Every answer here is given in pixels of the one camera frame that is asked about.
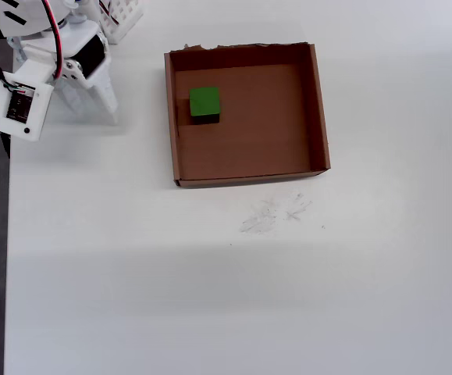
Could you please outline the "white gripper with motor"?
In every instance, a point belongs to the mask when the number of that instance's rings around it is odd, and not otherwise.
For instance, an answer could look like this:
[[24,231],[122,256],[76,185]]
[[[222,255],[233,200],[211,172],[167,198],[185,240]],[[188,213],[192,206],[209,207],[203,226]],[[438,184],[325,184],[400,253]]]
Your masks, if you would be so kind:
[[20,39],[23,62],[7,79],[16,86],[55,87],[55,93],[76,116],[84,117],[84,103],[76,88],[89,88],[112,124],[118,121],[119,103],[110,76],[111,56],[106,37],[91,20],[66,22],[55,36],[45,30]]

